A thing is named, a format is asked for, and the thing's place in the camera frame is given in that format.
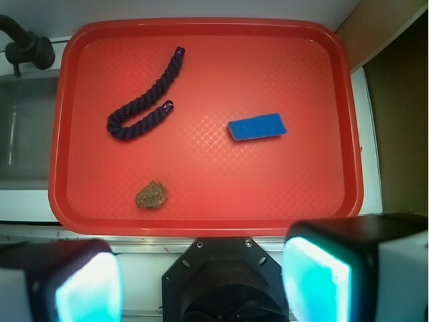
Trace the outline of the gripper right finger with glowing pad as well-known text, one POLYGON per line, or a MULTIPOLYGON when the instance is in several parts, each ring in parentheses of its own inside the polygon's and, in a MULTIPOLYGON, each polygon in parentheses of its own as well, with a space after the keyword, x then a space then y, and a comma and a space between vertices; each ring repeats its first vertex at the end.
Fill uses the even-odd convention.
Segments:
POLYGON ((427 321, 428 218, 297 221, 286 235, 282 280, 298 321, 427 321))

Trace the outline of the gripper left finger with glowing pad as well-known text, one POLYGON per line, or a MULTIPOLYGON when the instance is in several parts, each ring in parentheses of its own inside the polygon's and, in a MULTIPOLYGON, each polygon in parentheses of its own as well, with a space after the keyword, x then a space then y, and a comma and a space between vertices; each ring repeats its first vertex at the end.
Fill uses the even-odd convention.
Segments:
POLYGON ((101 239, 1 245, 2 321, 121 321, 123 274, 101 239))

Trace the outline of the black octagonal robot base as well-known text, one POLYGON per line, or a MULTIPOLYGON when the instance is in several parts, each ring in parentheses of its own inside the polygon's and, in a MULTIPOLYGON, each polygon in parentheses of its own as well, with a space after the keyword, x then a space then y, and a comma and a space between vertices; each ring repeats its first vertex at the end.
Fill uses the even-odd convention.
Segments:
POLYGON ((250 237, 198 238, 162 275, 164 321, 289 321, 282 268, 250 237))

